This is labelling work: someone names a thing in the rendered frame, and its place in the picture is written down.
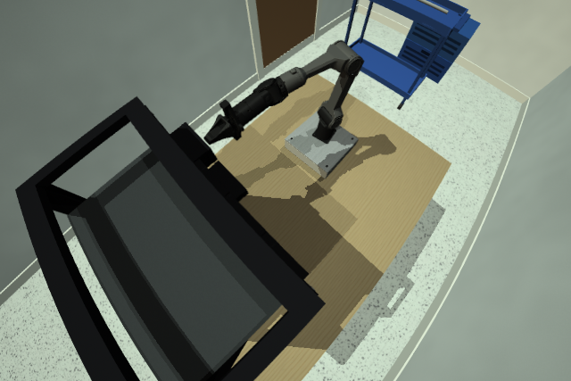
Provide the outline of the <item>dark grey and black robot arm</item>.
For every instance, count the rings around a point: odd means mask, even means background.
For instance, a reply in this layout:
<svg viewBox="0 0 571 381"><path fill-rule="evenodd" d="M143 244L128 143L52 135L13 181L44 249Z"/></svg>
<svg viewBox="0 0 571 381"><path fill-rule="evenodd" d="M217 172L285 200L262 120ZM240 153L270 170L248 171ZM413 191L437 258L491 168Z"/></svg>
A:
<svg viewBox="0 0 571 381"><path fill-rule="evenodd" d="M341 106L363 63L362 57L343 40L337 40L328 47L324 54L304 67L294 67L276 78L264 80L242 102L250 107L255 118L268 107L283 102L288 94L304 86L308 78L325 70L337 70L340 72L339 77L329 100L323 102L318 109L318 115L322 119L319 117L318 127L314 135L312 134L313 137L328 144L336 128L342 123Z"/></svg>

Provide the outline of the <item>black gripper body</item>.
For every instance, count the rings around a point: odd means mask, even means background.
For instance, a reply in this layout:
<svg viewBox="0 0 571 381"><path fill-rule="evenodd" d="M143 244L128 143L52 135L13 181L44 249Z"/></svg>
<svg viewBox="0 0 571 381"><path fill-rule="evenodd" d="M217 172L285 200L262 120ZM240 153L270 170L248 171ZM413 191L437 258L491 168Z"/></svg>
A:
<svg viewBox="0 0 571 381"><path fill-rule="evenodd" d="M237 141L242 137L241 132L244 131L244 126L254 119L252 110L242 101L232 107L226 99L219 106L222 108L225 117L230 119L231 126L236 132L234 139Z"/></svg>

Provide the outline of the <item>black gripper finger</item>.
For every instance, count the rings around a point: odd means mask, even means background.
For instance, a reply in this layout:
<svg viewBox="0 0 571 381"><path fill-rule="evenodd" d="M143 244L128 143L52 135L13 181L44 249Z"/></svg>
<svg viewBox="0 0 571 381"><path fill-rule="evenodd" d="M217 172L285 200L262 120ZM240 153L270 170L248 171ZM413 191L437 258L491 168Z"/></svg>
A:
<svg viewBox="0 0 571 381"><path fill-rule="evenodd" d="M223 128L224 127L224 128ZM229 118L223 117L221 114L217 116L213 126L203 138L208 144L212 143L219 137L234 131Z"/></svg>
<svg viewBox="0 0 571 381"><path fill-rule="evenodd" d="M229 137L234 137L234 136L236 136L236 132L235 132L235 131L229 132L229 133L227 133L227 134L225 134L225 135L219 137L218 139L216 139L215 141L213 141L212 143L210 143L210 144L208 144L208 145L212 145L212 144L214 144L214 143L216 143L216 142L218 142L218 141L220 141L220 140L222 140L222 139L229 138Z"/></svg>

